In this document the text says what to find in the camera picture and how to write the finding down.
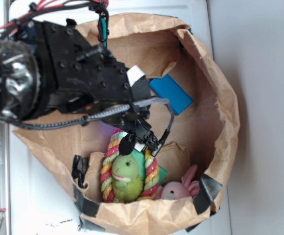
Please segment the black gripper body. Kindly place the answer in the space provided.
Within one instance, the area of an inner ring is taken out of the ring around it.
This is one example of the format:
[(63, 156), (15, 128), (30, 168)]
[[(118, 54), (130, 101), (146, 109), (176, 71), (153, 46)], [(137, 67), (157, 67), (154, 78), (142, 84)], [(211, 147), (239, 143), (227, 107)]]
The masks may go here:
[(44, 79), (47, 109), (82, 114), (66, 122), (44, 125), (57, 129), (102, 120), (131, 130), (149, 118), (151, 94), (145, 75), (133, 79), (103, 45), (91, 45), (76, 29), (44, 22)]

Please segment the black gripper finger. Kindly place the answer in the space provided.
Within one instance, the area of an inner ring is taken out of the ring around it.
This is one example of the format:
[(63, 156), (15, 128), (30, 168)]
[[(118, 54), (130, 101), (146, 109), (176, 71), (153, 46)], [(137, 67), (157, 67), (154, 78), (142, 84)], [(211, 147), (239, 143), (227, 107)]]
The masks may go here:
[(118, 150), (120, 155), (129, 155), (135, 148), (136, 135), (133, 133), (128, 133), (123, 137), (119, 143)]
[(151, 128), (151, 125), (144, 119), (138, 119), (135, 122), (134, 132), (137, 141), (144, 144), (151, 151), (151, 155), (156, 157), (163, 144), (160, 143)]

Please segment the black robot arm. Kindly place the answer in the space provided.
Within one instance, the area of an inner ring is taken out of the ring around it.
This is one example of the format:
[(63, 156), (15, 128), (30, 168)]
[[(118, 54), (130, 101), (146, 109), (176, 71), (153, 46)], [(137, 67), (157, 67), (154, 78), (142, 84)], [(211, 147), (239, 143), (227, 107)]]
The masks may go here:
[(31, 21), (0, 40), (0, 122), (52, 130), (101, 120), (129, 134), (122, 154), (139, 142), (155, 156), (165, 142), (146, 121), (155, 102), (138, 67), (128, 69), (73, 27)]

